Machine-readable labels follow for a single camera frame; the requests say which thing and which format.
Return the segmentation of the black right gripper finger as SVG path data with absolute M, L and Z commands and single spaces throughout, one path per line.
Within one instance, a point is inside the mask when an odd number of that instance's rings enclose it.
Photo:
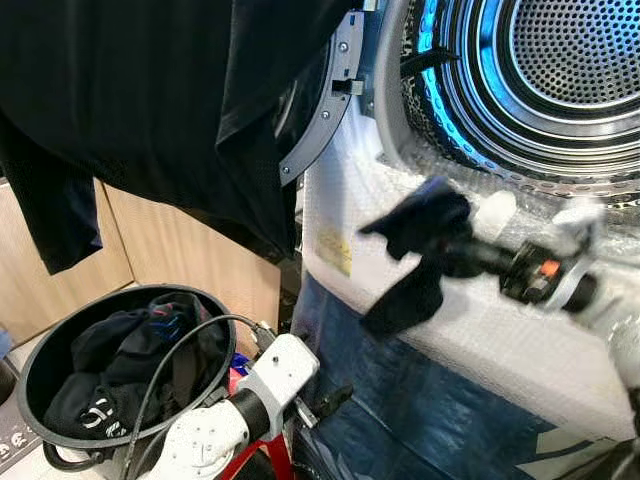
M 476 276 L 490 274 L 500 275 L 509 268 L 506 257 L 476 257 L 472 255 L 453 256 L 445 260 L 442 265 L 444 278 L 470 279 Z
M 493 242 L 474 236 L 457 236 L 447 239 L 443 255 L 453 261 L 512 261 L 513 251 Z

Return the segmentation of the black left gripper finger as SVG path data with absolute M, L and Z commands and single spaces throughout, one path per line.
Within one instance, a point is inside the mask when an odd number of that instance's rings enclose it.
M 353 389 L 352 385 L 343 385 L 343 387 L 320 396 L 314 403 L 314 415 L 316 417 L 332 416 L 335 411 L 338 411 L 339 407 L 342 407 L 352 397 L 353 393 L 355 393 L 355 389 Z

